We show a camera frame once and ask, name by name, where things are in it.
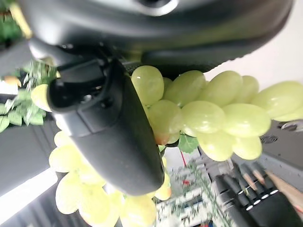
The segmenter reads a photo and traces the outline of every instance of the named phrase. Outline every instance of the black mechanical part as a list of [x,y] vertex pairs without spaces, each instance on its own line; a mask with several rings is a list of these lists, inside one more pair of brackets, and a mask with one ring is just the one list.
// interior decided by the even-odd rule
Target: black mechanical part
[[[64,122],[77,147],[107,182],[130,195],[155,191],[163,184],[164,171],[141,102],[118,61],[102,69],[100,80],[87,83],[54,80],[47,94],[53,115]],[[97,70],[71,67],[62,72],[82,72],[85,77]]]
[[284,26],[293,1],[208,0],[162,17],[93,1],[19,3],[33,33],[43,42],[58,46],[101,43],[116,50],[129,72],[149,64],[167,77],[176,77],[187,70],[209,71],[261,47]]
[[231,177],[217,176],[216,184],[225,209],[237,226],[246,227],[302,227],[303,223],[288,199],[277,190],[274,194],[261,199],[260,202],[243,206],[241,198],[235,196],[232,200],[225,194],[229,191],[238,191],[235,181]]

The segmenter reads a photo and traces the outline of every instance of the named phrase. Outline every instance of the grape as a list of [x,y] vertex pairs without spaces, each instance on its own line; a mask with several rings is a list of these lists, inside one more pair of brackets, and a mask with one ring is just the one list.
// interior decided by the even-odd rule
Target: grape
[[303,104],[303,85],[296,81],[285,81],[259,92],[251,101],[265,109],[271,118],[294,112]]
[[116,195],[116,193],[110,194],[109,200],[110,200],[110,209],[109,209],[109,215],[107,219],[102,222],[102,224],[94,225],[94,227],[115,227],[115,224],[117,223],[120,211],[121,211],[121,201],[122,201],[122,195]]
[[147,195],[128,196],[121,219],[128,219],[138,226],[149,226],[155,221],[156,212],[156,205]]
[[197,139],[204,153],[214,161],[226,161],[233,154],[235,138],[223,131],[199,133]]
[[269,115],[256,105],[231,104],[223,107],[223,110],[226,116],[223,130],[233,136],[261,136],[270,128]]
[[177,133],[182,128],[181,110],[169,100],[160,100],[152,105],[149,120],[156,135]]
[[68,173],[59,182],[56,190],[56,205],[62,214],[72,214],[78,209],[80,181],[75,173]]
[[110,200],[101,184],[84,184],[79,213],[91,226],[103,223],[109,216]]
[[153,197],[155,197],[155,194],[156,194],[156,192],[150,192],[150,193],[147,193],[146,195],[152,199]]
[[279,121],[279,122],[289,122],[289,121],[294,121],[298,119],[303,119],[303,106],[300,107],[299,109],[295,110],[292,113],[285,114],[280,117],[275,117],[274,120]]
[[262,153],[262,144],[259,137],[235,138],[233,152],[245,160],[254,160]]
[[156,144],[158,145],[166,145],[169,142],[170,135],[168,133],[162,134],[154,130],[153,135],[155,137]]
[[196,132],[190,129],[186,124],[183,124],[182,132],[188,136],[196,137]]
[[171,134],[169,137],[169,141],[167,143],[171,144],[171,143],[175,143],[177,142],[177,140],[180,138],[180,132]]
[[234,71],[215,76],[200,93],[198,100],[225,106],[231,103],[242,87],[242,77]]
[[136,68],[132,74],[132,83],[144,105],[152,105],[163,96],[163,77],[153,66],[145,65]]
[[157,199],[162,200],[162,201],[168,200],[171,197],[171,188],[166,187],[166,188],[159,189],[156,192],[155,197],[157,197]]
[[35,87],[30,97],[33,101],[33,103],[38,106],[40,109],[43,109],[45,111],[51,112],[51,109],[49,108],[49,105],[47,103],[46,93],[47,93],[47,84],[41,84],[37,87]]
[[55,137],[53,138],[53,141],[55,142],[55,145],[57,147],[74,144],[71,138],[63,131],[56,133]]
[[178,76],[167,88],[164,98],[182,107],[195,100],[205,85],[202,72],[193,70]]
[[81,154],[74,145],[64,145],[51,152],[49,164],[54,171],[67,173],[81,166]]
[[182,108],[184,124],[191,130],[213,133],[221,129],[225,121],[223,110],[206,101],[194,101]]
[[100,174],[90,165],[85,164],[80,166],[79,168],[79,176],[80,180],[83,183],[88,184],[101,184],[102,186],[105,185],[105,180],[100,176]]
[[120,219],[123,227],[147,227],[133,222],[127,215],[121,215]]
[[172,80],[167,77],[163,77],[163,82],[164,82],[164,93],[165,93],[168,86],[172,83]]
[[252,76],[243,76],[243,86],[232,103],[250,103],[259,91],[259,82]]

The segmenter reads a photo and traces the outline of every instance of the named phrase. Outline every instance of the green grape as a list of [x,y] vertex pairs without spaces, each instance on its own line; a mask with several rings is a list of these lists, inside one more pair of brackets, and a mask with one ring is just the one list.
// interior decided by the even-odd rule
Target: green grape
[[265,134],[271,125],[269,115],[262,108],[251,104],[231,104],[223,107],[226,121],[223,130],[237,137]]
[[81,217],[91,226],[103,223],[109,216],[110,200],[100,184],[83,184],[79,203]]
[[204,153],[214,161],[226,161],[233,154],[235,138],[223,131],[199,133],[197,139]]
[[156,144],[166,145],[169,142],[170,134],[169,133],[159,133],[153,129],[153,135],[155,137]]
[[221,129],[225,121],[223,110],[206,101],[194,101],[182,108],[184,124],[193,131],[213,133]]
[[74,173],[68,173],[59,182],[56,190],[56,205],[62,214],[72,214],[79,206],[80,181]]
[[83,164],[78,169],[79,177],[81,182],[88,184],[101,184],[105,185],[105,180],[100,176],[100,174],[90,165]]
[[289,122],[289,121],[294,121],[298,119],[303,119],[303,106],[300,107],[299,109],[295,110],[292,113],[285,114],[280,117],[275,117],[274,120],[279,121],[279,122]]
[[242,87],[242,77],[234,71],[215,76],[200,93],[198,100],[225,106],[232,102]]
[[180,138],[180,132],[171,134],[167,143],[175,143]]
[[191,137],[196,137],[197,134],[194,130],[190,129],[186,124],[183,124],[182,132]]
[[259,82],[252,76],[243,76],[243,86],[232,103],[250,103],[259,91]]
[[74,142],[71,140],[71,138],[68,135],[66,135],[66,133],[63,131],[58,132],[55,135],[55,137],[53,138],[53,141],[55,142],[55,145],[57,147],[61,147],[63,145],[69,145],[69,144],[73,145],[74,144]]
[[164,93],[165,93],[168,86],[172,83],[172,80],[167,77],[163,77],[163,82],[164,82]]
[[182,107],[194,101],[205,85],[205,76],[202,72],[193,70],[178,76],[167,88],[164,98]]
[[259,137],[235,138],[232,150],[240,158],[254,160],[262,153],[262,144]]
[[120,212],[121,212],[121,207],[122,207],[122,199],[123,196],[122,194],[110,194],[109,196],[109,200],[110,200],[110,209],[109,209],[109,216],[107,217],[107,219],[97,225],[94,225],[94,227],[115,227],[119,216],[120,216]]
[[150,226],[155,221],[156,215],[156,205],[150,197],[143,195],[128,196],[121,217],[129,219],[139,226]]
[[285,81],[259,92],[252,104],[265,109],[271,118],[294,112],[303,104],[303,85],[296,81]]
[[144,105],[152,105],[163,96],[163,77],[153,66],[145,65],[136,68],[132,74],[132,83]]
[[82,156],[74,145],[55,148],[49,156],[49,164],[56,172],[67,173],[82,165]]
[[149,108],[149,120],[155,134],[173,134],[182,128],[181,109],[169,100],[160,100]]

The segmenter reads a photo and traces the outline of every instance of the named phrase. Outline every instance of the gray surface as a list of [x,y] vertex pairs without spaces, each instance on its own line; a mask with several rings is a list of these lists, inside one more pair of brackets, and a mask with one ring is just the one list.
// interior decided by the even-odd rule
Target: gray surface
[[49,122],[43,127],[10,127],[0,134],[0,196],[49,168],[54,144],[47,131],[53,131]]
[[[270,172],[303,192],[303,132],[283,131],[273,121],[263,136],[263,154],[258,161]],[[236,155],[236,162],[244,160]]]

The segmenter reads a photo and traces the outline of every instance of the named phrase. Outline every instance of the black rubber part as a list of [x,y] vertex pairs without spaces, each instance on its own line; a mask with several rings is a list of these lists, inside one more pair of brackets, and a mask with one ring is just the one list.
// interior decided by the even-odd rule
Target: black rubber part
[[107,182],[129,195],[153,192],[163,184],[164,170],[142,104],[120,63],[112,61],[103,71],[107,79],[102,90],[85,103],[72,96],[75,101],[69,98],[62,105],[63,94],[73,89],[61,93],[53,81],[47,91],[49,106]]
[[175,78],[187,70],[209,71],[261,47],[284,26],[293,0],[202,1],[200,7],[162,17],[83,0],[19,3],[34,34],[48,44],[101,42],[115,49],[130,73],[149,64]]

